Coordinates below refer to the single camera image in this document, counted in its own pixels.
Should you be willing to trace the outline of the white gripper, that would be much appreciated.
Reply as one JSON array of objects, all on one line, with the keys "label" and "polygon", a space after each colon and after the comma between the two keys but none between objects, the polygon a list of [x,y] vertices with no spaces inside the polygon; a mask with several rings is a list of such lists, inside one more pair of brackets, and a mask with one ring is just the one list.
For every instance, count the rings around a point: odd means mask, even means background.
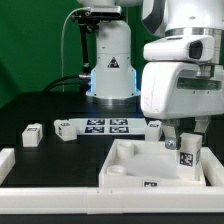
[{"label": "white gripper", "polygon": [[194,131],[205,134],[209,115],[224,113],[224,69],[211,62],[215,38],[165,37],[146,44],[143,55],[141,110],[146,117],[164,119],[165,147],[178,150],[176,118],[196,117]]}]

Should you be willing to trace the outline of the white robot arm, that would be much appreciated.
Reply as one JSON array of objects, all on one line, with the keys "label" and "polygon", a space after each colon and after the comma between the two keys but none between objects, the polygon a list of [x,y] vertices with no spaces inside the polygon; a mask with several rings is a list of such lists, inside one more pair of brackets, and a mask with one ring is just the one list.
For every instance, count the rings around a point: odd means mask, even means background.
[{"label": "white robot arm", "polygon": [[140,106],[162,121],[165,144],[176,149],[180,118],[195,131],[224,113],[224,0],[137,0],[142,22],[159,39],[144,46]]}]

